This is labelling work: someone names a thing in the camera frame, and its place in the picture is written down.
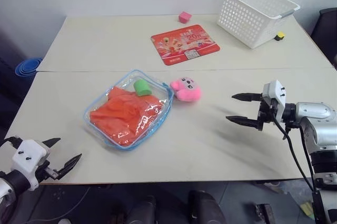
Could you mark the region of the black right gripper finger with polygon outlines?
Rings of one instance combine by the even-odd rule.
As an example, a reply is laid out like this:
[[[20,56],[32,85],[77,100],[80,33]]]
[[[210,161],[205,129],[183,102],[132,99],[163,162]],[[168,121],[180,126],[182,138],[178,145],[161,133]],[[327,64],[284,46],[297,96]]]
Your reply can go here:
[[[259,129],[258,120],[248,119],[247,117],[243,117],[243,116],[226,116],[226,119],[235,124],[241,125],[241,126]]]
[[[240,100],[240,101],[262,101],[262,94],[256,93],[239,93],[232,96],[232,98]]]

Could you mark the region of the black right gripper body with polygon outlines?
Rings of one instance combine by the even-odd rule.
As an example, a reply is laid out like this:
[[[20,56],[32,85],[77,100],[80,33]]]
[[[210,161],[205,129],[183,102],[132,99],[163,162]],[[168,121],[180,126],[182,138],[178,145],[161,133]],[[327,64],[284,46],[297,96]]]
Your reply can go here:
[[[276,116],[278,101],[276,98],[271,98],[266,102],[262,95],[258,95],[260,99],[260,107],[257,115],[257,129],[259,131],[263,130],[264,123],[273,122],[273,116]]]

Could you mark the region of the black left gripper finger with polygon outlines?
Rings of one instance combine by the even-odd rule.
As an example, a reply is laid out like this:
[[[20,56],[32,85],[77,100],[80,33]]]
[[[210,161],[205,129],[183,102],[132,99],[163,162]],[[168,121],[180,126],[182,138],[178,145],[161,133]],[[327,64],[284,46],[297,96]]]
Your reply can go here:
[[[78,163],[80,160],[82,154],[79,154],[72,159],[70,159],[68,162],[65,163],[64,167],[57,171],[58,176],[56,177],[57,180],[62,179],[65,175],[67,175]]]
[[[61,138],[51,138],[48,140],[43,141],[43,146],[46,148],[51,148],[53,147],[57,142],[59,142]]]

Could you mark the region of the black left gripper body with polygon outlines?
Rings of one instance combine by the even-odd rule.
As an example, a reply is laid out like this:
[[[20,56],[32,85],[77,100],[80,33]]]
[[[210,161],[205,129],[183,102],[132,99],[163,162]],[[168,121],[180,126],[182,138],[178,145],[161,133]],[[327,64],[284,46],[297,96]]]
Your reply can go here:
[[[53,180],[58,179],[59,173],[57,170],[53,170],[49,167],[50,162],[45,160],[44,163],[36,169],[36,179],[38,182],[42,182],[47,180],[48,178],[52,178]]]

